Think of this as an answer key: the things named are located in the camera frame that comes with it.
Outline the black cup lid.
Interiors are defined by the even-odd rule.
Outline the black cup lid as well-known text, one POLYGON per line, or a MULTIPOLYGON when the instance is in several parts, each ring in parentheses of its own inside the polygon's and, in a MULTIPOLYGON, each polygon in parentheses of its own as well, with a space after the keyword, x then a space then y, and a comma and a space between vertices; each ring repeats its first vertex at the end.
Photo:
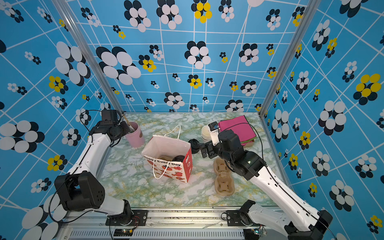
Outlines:
POLYGON ((175 156, 172 161, 177 163, 182 163, 184 159, 185 159, 185 156, 179 155, 179 156, 175 156))

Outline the red white paper bag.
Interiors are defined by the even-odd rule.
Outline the red white paper bag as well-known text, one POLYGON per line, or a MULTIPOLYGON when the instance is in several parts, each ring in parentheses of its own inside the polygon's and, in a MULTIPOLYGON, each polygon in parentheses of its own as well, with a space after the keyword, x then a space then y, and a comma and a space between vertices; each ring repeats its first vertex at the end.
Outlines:
POLYGON ((142 151, 142 156, 152 166, 154 178, 163 177, 187 183, 193 169, 192 146, 189 142, 180 140, 181 125, 176 138, 165 135, 154 135, 142 151))

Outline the single cardboard cup carrier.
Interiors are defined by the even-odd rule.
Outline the single cardboard cup carrier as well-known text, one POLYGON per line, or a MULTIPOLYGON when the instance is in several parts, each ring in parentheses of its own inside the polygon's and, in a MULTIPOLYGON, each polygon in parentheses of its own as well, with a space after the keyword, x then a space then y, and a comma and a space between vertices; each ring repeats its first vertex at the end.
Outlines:
POLYGON ((169 157, 169 156, 160 156, 160 157, 159 157, 159 160, 172 162, 172 161, 173 161, 173 157, 169 157))

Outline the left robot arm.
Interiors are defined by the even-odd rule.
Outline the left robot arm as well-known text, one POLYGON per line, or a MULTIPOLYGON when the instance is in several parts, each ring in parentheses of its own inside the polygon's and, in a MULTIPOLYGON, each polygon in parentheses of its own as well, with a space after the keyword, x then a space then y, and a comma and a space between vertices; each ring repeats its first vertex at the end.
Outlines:
POLYGON ((96 210, 110 218, 130 220, 132 210, 127 200, 106 194, 96 173, 108 149, 129 132, 116 110, 102 110, 102 119, 89 132, 87 144, 66 175, 55 179, 56 193, 64 210, 82 212, 96 210))

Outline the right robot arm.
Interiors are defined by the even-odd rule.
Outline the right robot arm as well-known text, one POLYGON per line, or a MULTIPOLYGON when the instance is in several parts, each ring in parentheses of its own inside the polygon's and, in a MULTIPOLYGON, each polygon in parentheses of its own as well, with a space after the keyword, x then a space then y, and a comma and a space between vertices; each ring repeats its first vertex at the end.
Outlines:
POLYGON ((321 240, 333 220, 326 210, 317 210, 284 184, 258 154, 245 150, 232 130, 218 133, 201 144, 203 158, 220 157, 236 174, 266 193, 282 210, 277 213, 247 201, 241 207, 243 222, 267 226, 289 240, 321 240))

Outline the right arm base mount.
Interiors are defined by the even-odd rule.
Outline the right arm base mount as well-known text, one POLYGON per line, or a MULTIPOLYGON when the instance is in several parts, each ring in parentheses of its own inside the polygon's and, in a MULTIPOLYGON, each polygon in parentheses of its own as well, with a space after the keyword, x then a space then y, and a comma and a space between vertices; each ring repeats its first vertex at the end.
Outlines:
POLYGON ((226 211, 226 219, 229 227, 253 227, 258 228, 261 225, 254 223, 250 217, 239 210, 226 211))

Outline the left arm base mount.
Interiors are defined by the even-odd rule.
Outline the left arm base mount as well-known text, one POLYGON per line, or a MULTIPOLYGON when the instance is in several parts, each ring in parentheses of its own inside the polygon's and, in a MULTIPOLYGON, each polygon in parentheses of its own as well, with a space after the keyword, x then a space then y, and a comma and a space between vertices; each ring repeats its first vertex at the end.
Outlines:
POLYGON ((129 227, 138 227, 138 226, 145 226, 147 217, 148 217, 148 210, 133 210, 128 214, 122 213, 115 216, 107 216, 107 220, 105 225, 107 227, 122 227, 122 226, 129 226, 129 227))

